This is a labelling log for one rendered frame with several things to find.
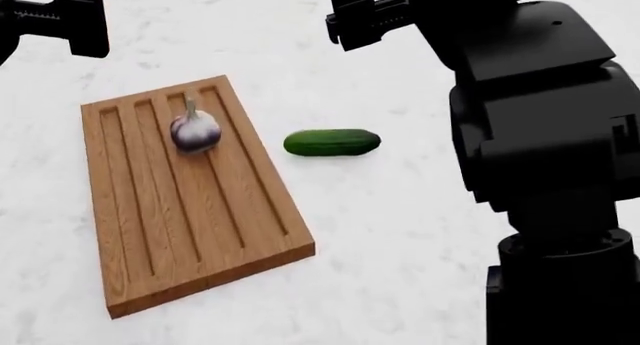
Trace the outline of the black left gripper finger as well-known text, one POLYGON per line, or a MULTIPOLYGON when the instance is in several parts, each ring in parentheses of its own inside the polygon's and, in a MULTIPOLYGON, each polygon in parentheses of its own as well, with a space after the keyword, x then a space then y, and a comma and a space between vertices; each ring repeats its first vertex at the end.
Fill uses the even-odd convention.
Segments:
POLYGON ((71 53, 103 59, 109 38, 103 0, 54 0, 71 53))

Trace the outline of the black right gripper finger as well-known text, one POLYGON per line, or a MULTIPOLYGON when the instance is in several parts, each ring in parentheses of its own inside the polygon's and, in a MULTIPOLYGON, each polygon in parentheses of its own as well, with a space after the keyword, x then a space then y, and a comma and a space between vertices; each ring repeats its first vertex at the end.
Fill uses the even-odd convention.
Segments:
POLYGON ((330 40, 343 50, 356 50, 381 41, 373 26, 374 0, 331 0, 333 14, 327 17, 330 40))

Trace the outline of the grooved wooden cutting board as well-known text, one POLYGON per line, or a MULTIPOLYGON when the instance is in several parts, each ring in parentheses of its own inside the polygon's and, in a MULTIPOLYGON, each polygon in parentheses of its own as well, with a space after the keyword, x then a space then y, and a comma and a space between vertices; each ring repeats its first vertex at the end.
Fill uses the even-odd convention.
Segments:
POLYGON ((315 254, 227 77, 84 104, 81 113, 112 318, 315 254), (186 97, 221 126, 214 149, 184 155, 172 142, 186 97))

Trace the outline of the green cucumber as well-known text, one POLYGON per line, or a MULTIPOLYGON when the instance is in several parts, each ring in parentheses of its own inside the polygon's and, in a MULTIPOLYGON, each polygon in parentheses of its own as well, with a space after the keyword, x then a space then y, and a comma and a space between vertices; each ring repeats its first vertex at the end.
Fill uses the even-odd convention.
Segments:
POLYGON ((303 157, 364 155, 377 149, 381 138, 364 129, 321 129, 297 131, 283 141, 284 149, 303 157))

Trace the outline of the white purple garlic bulb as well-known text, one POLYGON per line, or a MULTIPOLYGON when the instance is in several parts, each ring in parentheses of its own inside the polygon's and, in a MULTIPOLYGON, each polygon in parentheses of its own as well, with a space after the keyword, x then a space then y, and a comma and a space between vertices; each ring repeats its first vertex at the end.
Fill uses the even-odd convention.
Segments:
POLYGON ((184 96, 185 113, 177 116, 169 127, 171 140, 183 153, 199 153, 214 148, 221 140, 222 130, 210 113, 198 110, 196 101, 184 96))

